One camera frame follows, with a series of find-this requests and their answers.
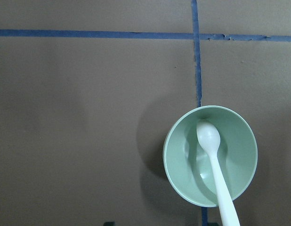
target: bowl rim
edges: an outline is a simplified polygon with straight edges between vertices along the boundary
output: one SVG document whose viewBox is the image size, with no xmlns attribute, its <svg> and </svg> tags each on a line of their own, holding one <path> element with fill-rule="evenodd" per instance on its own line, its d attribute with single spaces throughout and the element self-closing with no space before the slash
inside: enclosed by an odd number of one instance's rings
<svg viewBox="0 0 291 226">
<path fill-rule="evenodd" d="M 175 186 L 175 184 L 173 183 L 171 177 L 170 177 L 170 174 L 168 172 L 168 166 L 167 166 L 167 163 L 166 163 L 166 155 L 167 155 L 167 145 L 169 143 L 169 140 L 170 140 L 170 137 L 173 133 L 173 131 L 175 130 L 175 128 L 177 127 L 177 125 L 184 119 L 186 118 L 187 116 L 189 116 L 190 114 L 196 112 L 196 111 L 199 111 L 201 109 L 205 109 L 205 108 L 221 108 L 223 110 L 227 110 L 233 114 L 235 114 L 236 116 L 238 116 L 242 121 L 243 123 L 248 127 L 248 130 L 249 132 L 251 133 L 251 136 L 252 136 L 252 139 L 254 141 L 254 145 L 255 145 L 255 152 L 256 152 L 256 156 L 255 156 L 255 165 L 253 167 L 253 170 L 252 170 L 252 173 L 251 173 L 251 177 L 249 179 L 249 181 L 246 183 L 245 187 L 234 197 L 232 197 L 232 200 L 235 200 L 236 198 L 238 198 L 249 186 L 249 184 L 251 183 L 251 181 L 253 180 L 253 177 L 254 177 L 254 174 L 255 174 L 255 171 L 256 171 L 256 168 L 257 168 L 257 164 L 258 164 L 258 146 L 257 146 L 257 142 L 256 142 L 256 139 L 255 139 L 255 136 L 253 134 L 253 131 L 251 129 L 251 127 L 249 126 L 249 124 L 246 122 L 246 120 L 240 116 L 238 113 L 236 113 L 235 111 L 229 109 L 229 108 L 226 108 L 226 107 L 223 107 L 223 106 L 219 106 L 219 105 L 206 105 L 206 106 L 201 106 L 201 107 L 197 107 L 187 113 L 185 113 L 183 116 L 181 116 L 176 122 L 175 124 L 171 127 L 171 129 L 169 130 L 169 132 L 167 133 L 167 136 L 166 136 L 166 139 L 164 141 L 164 145 L 163 145 L 163 166 L 164 166 L 164 170 L 165 170 L 165 173 L 167 175 L 167 178 L 170 182 L 170 184 L 172 185 L 172 187 L 174 188 L 174 190 L 182 197 L 184 198 L 186 201 L 194 204 L 194 205 L 197 205 L 197 206 L 202 206 L 202 207 L 216 207 L 217 204 L 204 204 L 204 203 L 200 203 L 200 202 L 197 202 L 195 200 L 191 200 L 187 197 L 185 197 Z"/>
</svg>

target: green bowl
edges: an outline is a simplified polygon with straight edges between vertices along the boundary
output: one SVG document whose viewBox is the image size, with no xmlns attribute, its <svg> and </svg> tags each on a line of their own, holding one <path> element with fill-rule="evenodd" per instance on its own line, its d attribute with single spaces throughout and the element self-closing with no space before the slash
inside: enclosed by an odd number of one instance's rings
<svg viewBox="0 0 291 226">
<path fill-rule="evenodd" d="M 246 190 L 254 176 L 258 149 L 247 122 L 221 106 L 193 109 L 170 129 L 164 142 L 163 164 L 171 185 L 187 201 L 215 207 L 218 201 L 210 161 L 196 134 L 201 119 L 210 121 L 220 133 L 218 161 L 233 200 Z"/>
</svg>

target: vertical tape strip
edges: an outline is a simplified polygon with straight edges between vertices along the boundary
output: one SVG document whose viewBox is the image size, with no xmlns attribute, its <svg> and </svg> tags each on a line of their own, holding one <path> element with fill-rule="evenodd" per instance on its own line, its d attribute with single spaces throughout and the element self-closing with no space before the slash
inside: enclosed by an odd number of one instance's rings
<svg viewBox="0 0 291 226">
<path fill-rule="evenodd" d="M 208 225 L 207 207 L 201 207 L 202 211 L 202 226 Z"/>
<path fill-rule="evenodd" d="M 197 1 L 192 0 L 193 11 L 193 38 L 194 38 L 194 58 L 196 63 L 196 89 L 198 107 L 201 106 L 202 99 L 202 80 L 201 80 L 201 57 L 200 57 L 200 34 L 198 22 L 198 7 Z"/>
</svg>

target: plastic spoon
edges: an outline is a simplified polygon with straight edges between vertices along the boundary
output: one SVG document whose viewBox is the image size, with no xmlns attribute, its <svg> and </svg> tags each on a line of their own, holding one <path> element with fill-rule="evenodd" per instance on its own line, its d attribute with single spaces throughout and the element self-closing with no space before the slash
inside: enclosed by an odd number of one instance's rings
<svg viewBox="0 0 291 226">
<path fill-rule="evenodd" d="M 221 141 L 220 134 L 214 125 L 206 120 L 201 120 L 197 124 L 197 137 L 200 146 L 210 159 L 223 226 L 240 226 L 239 218 L 218 162 L 217 153 Z"/>
</svg>

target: horizontal tape strip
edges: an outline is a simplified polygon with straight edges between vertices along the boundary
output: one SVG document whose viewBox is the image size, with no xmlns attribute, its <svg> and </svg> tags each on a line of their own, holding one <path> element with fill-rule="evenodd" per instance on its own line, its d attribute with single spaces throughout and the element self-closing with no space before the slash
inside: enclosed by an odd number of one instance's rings
<svg viewBox="0 0 291 226">
<path fill-rule="evenodd" d="M 282 41 L 291 42 L 285 35 L 248 35 L 248 34 L 199 34 L 201 40 L 235 41 Z M 0 29 L 2 37 L 73 37 L 73 38 L 115 38 L 115 39 L 183 39 L 193 40 L 192 33 L 164 32 L 105 32 L 105 31 L 67 31 L 67 30 L 17 30 Z"/>
<path fill-rule="evenodd" d="M 193 39 L 191 33 L 157 32 L 104 32 L 104 31 L 60 31 L 60 30 L 11 30 L 1 29 L 5 37 L 66 37 L 66 38 L 115 38 L 115 39 Z"/>
</svg>

